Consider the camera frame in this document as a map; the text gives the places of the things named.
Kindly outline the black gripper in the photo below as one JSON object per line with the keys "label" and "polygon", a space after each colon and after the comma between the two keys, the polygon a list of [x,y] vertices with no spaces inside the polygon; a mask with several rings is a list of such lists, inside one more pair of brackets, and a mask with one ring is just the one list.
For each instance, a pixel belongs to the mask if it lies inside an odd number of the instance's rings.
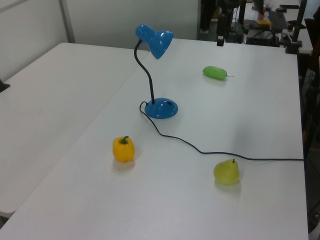
{"label": "black gripper", "polygon": [[225,43],[225,32],[226,32],[226,25],[227,25],[227,16],[225,14],[221,14],[218,17],[217,20],[217,29],[216,29],[216,34],[217,34],[217,46],[224,46]]}

